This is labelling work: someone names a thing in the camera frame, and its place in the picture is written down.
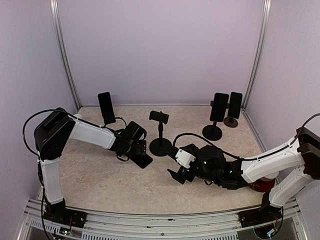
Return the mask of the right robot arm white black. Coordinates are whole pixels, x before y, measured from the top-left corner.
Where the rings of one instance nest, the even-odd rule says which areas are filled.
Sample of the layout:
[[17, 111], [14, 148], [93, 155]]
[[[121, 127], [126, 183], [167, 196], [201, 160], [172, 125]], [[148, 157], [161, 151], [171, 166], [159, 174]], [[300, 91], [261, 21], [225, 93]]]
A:
[[183, 147], [173, 145], [168, 156], [180, 166], [177, 172], [169, 170], [180, 184], [192, 182], [195, 177], [206, 185], [215, 184], [228, 190], [237, 190], [258, 180], [274, 180], [279, 172], [292, 168], [290, 174], [263, 195], [262, 206], [256, 210], [256, 218], [266, 222], [276, 209], [294, 197], [299, 191], [320, 178], [320, 137], [302, 125], [296, 135], [287, 142], [259, 155], [242, 158], [230, 154], [208, 142], [198, 148], [194, 144]]

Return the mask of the black phone blue edge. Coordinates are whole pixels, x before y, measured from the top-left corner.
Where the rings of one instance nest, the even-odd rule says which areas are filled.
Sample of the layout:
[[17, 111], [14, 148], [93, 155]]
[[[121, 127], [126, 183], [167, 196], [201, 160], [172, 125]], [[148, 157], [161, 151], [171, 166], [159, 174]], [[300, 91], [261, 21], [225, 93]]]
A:
[[102, 92], [97, 95], [101, 115], [105, 125], [113, 124], [116, 122], [116, 117], [113, 109], [111, 94]]
[[227, 116], [238, 119], [241, 112], [243, 94], [231, 92]]

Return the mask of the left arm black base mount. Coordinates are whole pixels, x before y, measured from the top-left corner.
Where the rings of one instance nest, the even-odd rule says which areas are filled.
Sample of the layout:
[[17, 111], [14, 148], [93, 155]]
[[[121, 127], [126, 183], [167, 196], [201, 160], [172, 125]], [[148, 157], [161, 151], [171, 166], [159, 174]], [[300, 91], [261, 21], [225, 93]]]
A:
[[87, 213], [69, 208], [56, 209], [53, 211], [46, 210], [43, 218], [54, 223], [83, 229], [87, 219]]

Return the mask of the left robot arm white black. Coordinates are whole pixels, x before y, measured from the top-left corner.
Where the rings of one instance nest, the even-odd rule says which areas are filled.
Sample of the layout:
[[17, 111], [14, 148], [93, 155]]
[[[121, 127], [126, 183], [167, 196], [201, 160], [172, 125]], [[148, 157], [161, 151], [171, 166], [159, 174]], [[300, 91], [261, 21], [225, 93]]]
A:
[[59, 162], [68, 140], [99, 146], [114, 152], [122, 162], [133, 161], [141, 169], [152, 163], [147, 154], [147, 132], [131, 121], [125, 128], [114, 130], [82, 119], [58, 107], [35, 128], [34, 141], [38, 178], [46, 202], [46, 219], [61, 223], [70, 218], [61, 190]]

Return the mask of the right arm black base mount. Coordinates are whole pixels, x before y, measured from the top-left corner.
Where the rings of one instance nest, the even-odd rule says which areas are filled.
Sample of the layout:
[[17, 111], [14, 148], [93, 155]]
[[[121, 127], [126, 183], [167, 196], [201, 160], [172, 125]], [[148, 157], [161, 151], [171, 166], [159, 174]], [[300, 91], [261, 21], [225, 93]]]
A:
[[257, 209], [245, 210], [238, 213], [239, 221], [242, 228], [260, 225], [282, 218], [281, 210], [261, 211]]

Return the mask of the black pole phone stand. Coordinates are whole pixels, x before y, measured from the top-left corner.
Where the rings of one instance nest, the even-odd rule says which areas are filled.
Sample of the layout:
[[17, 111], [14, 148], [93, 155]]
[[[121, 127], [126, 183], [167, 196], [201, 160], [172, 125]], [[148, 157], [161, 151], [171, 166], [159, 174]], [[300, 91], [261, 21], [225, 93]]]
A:
[[210, 141], [218, 141], [222, 138], [222, 130], [217, 126], [217, 122], [214, 121], [214, 101], [210, 101], [210, 106], [211, 106], [211, 112], [210, 112], [210, 117], [209, 120], [213, 122], [212, 125], [206, 125], [202, 129], [202, 135]]
[[163, 137], [164, 125], [168, 123], [169, 115], [162, 111], [152, 110], [149, 114], [149, 120], [158, 122], [159, 137], [155, 138], [149, 144], [150, 152], [157, 157], [164, 157], [168, 154], [169, 149], [172, 147], [172, 143]]

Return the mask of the grey round-base phone stand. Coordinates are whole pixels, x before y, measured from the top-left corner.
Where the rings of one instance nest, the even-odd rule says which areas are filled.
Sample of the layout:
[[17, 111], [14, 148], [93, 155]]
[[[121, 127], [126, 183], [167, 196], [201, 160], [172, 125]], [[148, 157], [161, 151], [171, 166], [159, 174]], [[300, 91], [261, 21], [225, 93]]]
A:
[[223, 123], [229, 128], [236, 128], [239, 124], [236, 118], [229, 116], [224, 118]]

